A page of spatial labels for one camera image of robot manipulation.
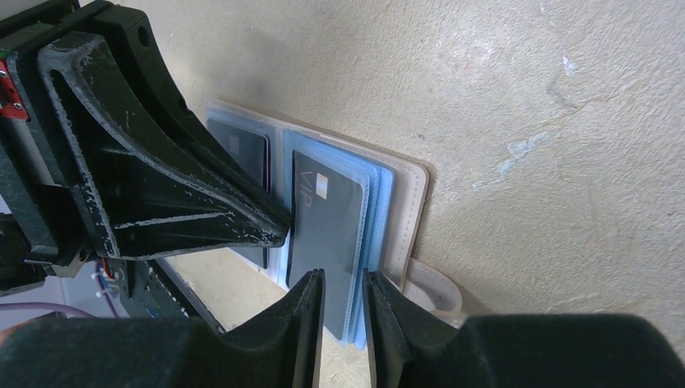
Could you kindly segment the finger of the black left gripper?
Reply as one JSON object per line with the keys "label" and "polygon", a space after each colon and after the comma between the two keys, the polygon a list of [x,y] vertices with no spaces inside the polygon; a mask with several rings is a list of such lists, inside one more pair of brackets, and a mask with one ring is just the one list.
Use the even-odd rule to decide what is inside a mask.
{"label": "finger of the black left gripper", "polygon": [[148,260],[283,246],[288,211],[227,153],[208,163],[174,141],[135,96],[102,36],[70,32],[43,47],[37,62],[98,255]]}

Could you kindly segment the beige card holder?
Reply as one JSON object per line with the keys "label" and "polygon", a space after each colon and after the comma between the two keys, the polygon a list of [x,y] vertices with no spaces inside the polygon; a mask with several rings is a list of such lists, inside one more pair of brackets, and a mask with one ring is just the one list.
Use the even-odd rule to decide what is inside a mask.
{"label": "beige card holder", "polygon": [[270,139],[270,198],[292,213],[290,230],[280,248],[240,248],[237,253],[279,286],[286,285],[289,244],[292,234],[292,152],[314,152],[330,165],[347,164],[369,178],[363,241],[356,265],[356,283],[346,342],[364,348],[366,329],[363,307],[364,271],[382,272],[413,303],[444,322],[460,316],[463,298],[459,287],[442,272],[411,255],[427,196],[428,171],[417,163],[367,146],[291,124],[245,108],[210,100],[208,120],[266,135]]}

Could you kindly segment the grey credit card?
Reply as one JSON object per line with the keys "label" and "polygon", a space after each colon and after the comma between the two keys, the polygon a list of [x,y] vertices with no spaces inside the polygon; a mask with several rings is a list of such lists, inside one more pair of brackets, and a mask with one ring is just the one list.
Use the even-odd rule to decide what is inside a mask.
{"label": "grey credit card", "polygon": [[262,188],[271,192],[270,139],[217,120],[208,120],[208,131],[237,164]]}
{"label": "grey credit card", "polygon": [[292,152],[294,219],[286,285],[314,269],[324,271],[324,326],[340,342],[347,341],[350,326],[368,186],[369,178],[347,164]]}

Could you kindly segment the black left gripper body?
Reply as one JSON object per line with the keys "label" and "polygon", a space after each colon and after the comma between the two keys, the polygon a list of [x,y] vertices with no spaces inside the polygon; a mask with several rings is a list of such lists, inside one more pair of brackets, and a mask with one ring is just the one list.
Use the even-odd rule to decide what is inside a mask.
{"label": "black left gripper body", "polygon": [[73,168],[37,77],[40,36],[108,36],[106,26],[149,28],[140,10],[96,1],[46,1],[1,21],[1,295],[35,289],[57,269],[95,257],[64,178]]}

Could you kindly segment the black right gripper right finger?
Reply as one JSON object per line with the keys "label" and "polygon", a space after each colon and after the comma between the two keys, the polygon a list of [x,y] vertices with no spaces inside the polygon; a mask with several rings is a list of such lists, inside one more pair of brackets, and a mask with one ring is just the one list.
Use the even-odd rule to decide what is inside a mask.
{"label": "black right gripper right finger", "polygon": [[681,387],[684,365],[627,314],[498,314],[452,327],[364,273],[375,387]]}

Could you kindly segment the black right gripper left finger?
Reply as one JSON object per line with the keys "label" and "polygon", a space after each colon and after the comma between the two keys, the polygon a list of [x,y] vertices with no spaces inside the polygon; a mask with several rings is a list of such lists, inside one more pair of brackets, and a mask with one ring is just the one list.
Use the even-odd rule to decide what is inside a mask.
{"label": "black right gripper left finger", "polygon": [[193,318],[41,319],[1,347],[4,387],[312,387],[325,274],[223,335]]}

